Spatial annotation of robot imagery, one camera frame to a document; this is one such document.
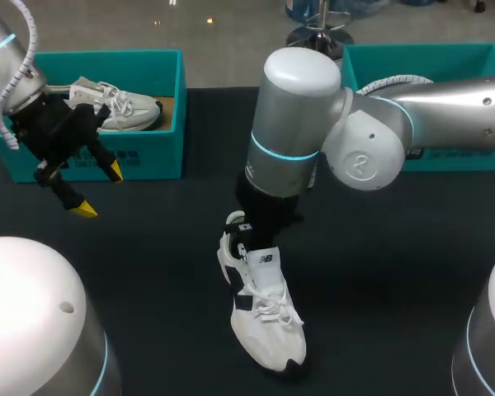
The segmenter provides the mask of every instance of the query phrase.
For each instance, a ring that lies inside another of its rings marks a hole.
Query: white shoelace
[[[246,290],[256,298],[255,307],[263,322],[277,320],[280,324],[302,326],[304,322],[288,300],[287,287],[282,295],[267,295],[247,284]]]
[[[132,108],[129,98],[126,96],[125,91],[121,91],[118,87],[115,87],[108,82],[99,82],[99,85],[102,86],[106,99],[96,100],[96,103],[103,105],[108,101],[107,104],[111,111],[110,117],[116,124],[116,112],[120,112],[125,117],[132,116],[134,109]]]

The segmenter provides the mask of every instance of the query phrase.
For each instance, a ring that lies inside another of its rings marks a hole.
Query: cable
[[[36,46],[37,46],[37,33],[36,25],[30,10],[27,9],[26,4],[21,0],[10,0],[16,8],[22,13],[26,19],[27,26],[30,31],[30,44],[27,47],[26,57],[22,61],[21,67],[15,73],[7,87],[3,90],[0,95],[0,133],[2,137],[6,140],[7,146],[12,150],[18,150],[20,146],[18,145],[17,138],[11,133],[11,131],[6,127],[3,120],[3,108],[7,103],[7,99],[11,96],[12,92],[17,87],[18,83],[26,75],[30,66],[33,64],[33,59],[35,58]]]
[[[359,93],[360,95],[369,95],[370,93],[378,89],[381,89],[383,87],[387,87],[388,85],[401,84],[401,83],[429,84],[432,83],[432,81],[425,77],[415,76],[414,74],[399,74],[396,76],[387,77],[381,80],[376,80],[374,82],[371,82],[367,86],[360,89],[357,93]]]

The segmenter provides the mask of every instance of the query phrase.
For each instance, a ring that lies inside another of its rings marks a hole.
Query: floor
[[[473,13],[468,1],[410,7],[394,0],[348,31],[356,43],[495,42],[495,0],[488,0],[483,14]],[[189,87],[257,85],[266,56],[297,26],[285,14],[284,0],[170,2],[26,0],[39,27],[41,51],[178,48]],[[0,0],[0,14],[26,37],[22,17],[9,2]]]

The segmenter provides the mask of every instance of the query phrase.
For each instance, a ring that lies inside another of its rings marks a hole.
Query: silver cylinder
[[[0,95],[21,67],[25,56],[26,50],[22,48],[17,38],[7,29],[0,18]],[[9,97],[4,113],[19,110],[32,97],[36,97],[45,84],[44,75],[35,66],[32,66],[31,73],[18,83],[15,91]]]
[[[247,179],[269,196],[296,196],[312,178],[318,151],[342,109],[338,67],[310,49],[286,48],[264,67]]]
[[[495,318],[487,285],[456,348],[451,375],[456,396],[495,395]]]
[[[120,396],[116,355],[87,298],[81,335],[60,370],[31,396]]]
[[[412,148],[495,149],[495,78],[386,87],[414,125]]]

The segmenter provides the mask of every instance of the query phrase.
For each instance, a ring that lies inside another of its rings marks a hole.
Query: black tabletop
[[[342,186],[323,163],[279,239],[309,372],[252,363],[229,326],[216,250],[236,210],[256,88],[190,90],[179,181],[77,183],[100,213],[67,214],[0,163],[0,235],[45,243],[82,277],[120,360],[123,394],[451,396],[450,358],[495,262],[495,172]]]

